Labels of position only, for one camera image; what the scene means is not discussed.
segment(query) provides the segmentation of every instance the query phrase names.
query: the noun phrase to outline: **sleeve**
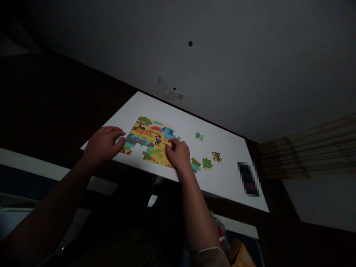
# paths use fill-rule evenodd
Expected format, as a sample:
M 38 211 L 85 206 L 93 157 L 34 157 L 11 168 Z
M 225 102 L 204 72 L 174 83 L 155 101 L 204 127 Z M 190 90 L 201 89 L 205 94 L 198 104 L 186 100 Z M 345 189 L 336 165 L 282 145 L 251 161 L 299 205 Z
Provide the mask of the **sleeve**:
M 219 247 L 198 251 L 191 258 L 192 267 L 230 267 L 225 253 Z

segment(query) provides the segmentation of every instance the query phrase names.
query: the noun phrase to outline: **white tabletop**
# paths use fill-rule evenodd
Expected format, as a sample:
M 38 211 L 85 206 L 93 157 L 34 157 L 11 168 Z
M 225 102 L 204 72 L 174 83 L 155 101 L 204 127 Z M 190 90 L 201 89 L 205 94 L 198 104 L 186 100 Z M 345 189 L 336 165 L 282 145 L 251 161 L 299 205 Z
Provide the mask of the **white tabletop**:
M 201 165 L 201 170 L 196 173 L 202 190 L 269 212 L 256 170 L 243 138 L 140 92 L 137 92 L 126 102 L 103 126 L 117 126 L 128 134 L 137 119 L 142 115 L 172 125 L 175 130 L 174 134 L 187 143 L 191 157 L 194 157 L 199 163 L 202 164 L 203 158 L 211 159 L 214 165 L 211 171 L 203 169 L 203 165 Z M 197 132 L 204 135 L 203 142 L 195 137 Z M 146 150 L 146 146 L 141 147 L 136 144 L 132 149 L 131 155 L 119 153 L 113 159 L 178 181 L 175 169 L 143 160 L 142 152 Z M 212 152 L 219 152 L 222 162 L 213 161 Z M 246 194 L 237 167 L 238 161 L 246 162 L 250 165 L 260 193 L 259 197 Z

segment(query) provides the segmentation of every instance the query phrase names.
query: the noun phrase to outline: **person's right hand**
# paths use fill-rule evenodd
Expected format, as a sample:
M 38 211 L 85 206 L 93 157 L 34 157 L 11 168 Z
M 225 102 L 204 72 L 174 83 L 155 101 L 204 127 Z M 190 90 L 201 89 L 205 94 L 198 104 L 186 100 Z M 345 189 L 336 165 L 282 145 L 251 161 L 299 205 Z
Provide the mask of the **person's right hand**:
M 179 171 L 187 168 L 192 169 L 190 165 L 190 151 L 187 144 L 184 141 L 180 142 L 178 139 L 170 139 L 168 142 L 171 143 L 171 146 L 165 145 L 165 150 L 173 165 Z

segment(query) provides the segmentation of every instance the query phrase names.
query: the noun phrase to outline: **white wall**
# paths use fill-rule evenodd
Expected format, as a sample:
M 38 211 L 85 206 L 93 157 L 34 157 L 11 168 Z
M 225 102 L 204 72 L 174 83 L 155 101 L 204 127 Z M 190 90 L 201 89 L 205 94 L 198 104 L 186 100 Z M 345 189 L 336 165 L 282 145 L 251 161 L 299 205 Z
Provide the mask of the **white wall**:
M 254 141 L 356 112 L 350 1 L 30 2 L 53 50 Z
M 301 221 L 356 232 L 356 179 L 283 180 Z

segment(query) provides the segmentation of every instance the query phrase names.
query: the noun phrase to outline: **loose puzzle piece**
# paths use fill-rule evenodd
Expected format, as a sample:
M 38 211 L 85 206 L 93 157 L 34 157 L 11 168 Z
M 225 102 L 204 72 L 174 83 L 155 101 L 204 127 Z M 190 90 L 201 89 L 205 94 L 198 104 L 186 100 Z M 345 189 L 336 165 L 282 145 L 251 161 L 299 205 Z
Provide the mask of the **loose puzzle piece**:
M 196 132 L 196 133 L 195 133 L 195 138 L 196 138 L 196 139 L 199 139 L 200 141 L 204 141 L 204 136 L 201 135 L 199 132 Z
M 211 160 L 208 158 L 203 159 L 203 169 L 207 171 L 211 171 L 213 168 L 213 164 L 211 164 Z
M 165 144 L 168 144 L 167 140 L 172 138 L 180 140 L 180 137 L 173 134 L 174 132 L 170 125 L 140 116 L 126 137 L 125 145 L 120 152 L 130 155 L 136 144 L 141 147 L 146 146 L 147 150 L 142 153 L 144 160 L 175 169 L 165 151 Z
M 200 163 L 193 157 L 192 158 L 192 162 L 190 163 L 190 165 L 192 166 L 193 170 L 195 173 L 197 173 L 198 171 L 200 171 Z
M 213 157 L 214 157 L 214 161 L 217 161 L 218 163 L 220 163 L 220 162 L 223 161 L 223 159 L 220 158 L 220 153 L 218 153 L 218 152 L 212 152 L 211 154 L 212 154 Z

